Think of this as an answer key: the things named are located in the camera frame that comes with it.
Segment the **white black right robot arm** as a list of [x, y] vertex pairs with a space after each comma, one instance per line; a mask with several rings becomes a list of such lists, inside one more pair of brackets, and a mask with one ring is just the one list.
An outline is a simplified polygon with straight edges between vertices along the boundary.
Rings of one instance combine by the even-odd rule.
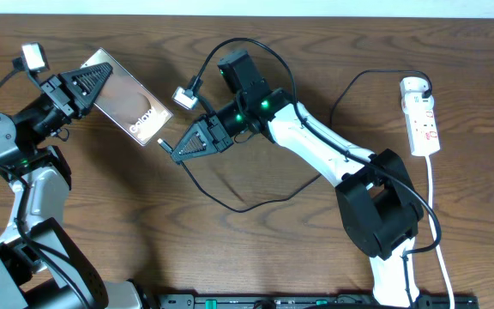
[[377, 303], [413, 306], [419, 290], [405, 254], [424, 211], [401, 158], [389, 149], [375, 154], [333, 132], [285, 89], [272, 89], [245, 50], [222, 58], [218, 67], [233, 95], [219, 111], [198, 94], [198, 77], [172, 96], [180, 106], [201, 104], [205, 111], [171, 149], [172, 160], [183, 165], [222, 153], [246, 131], [291, 150], [334, 187], [344, 230], [370, 259]]

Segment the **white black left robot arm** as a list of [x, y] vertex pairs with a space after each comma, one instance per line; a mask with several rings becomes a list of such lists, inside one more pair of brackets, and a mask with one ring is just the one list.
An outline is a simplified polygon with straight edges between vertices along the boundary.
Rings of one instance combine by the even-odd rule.
[[108, 63], [36, 82], [41, 95], [14, 116], [0, 112], [0, 175], [15, 194], [0, 236], [0, 308], [156, 308], [133, 280], [104, 281], [62, 227], [71, 170], [56, 146], [39, 146], [92, 110]]

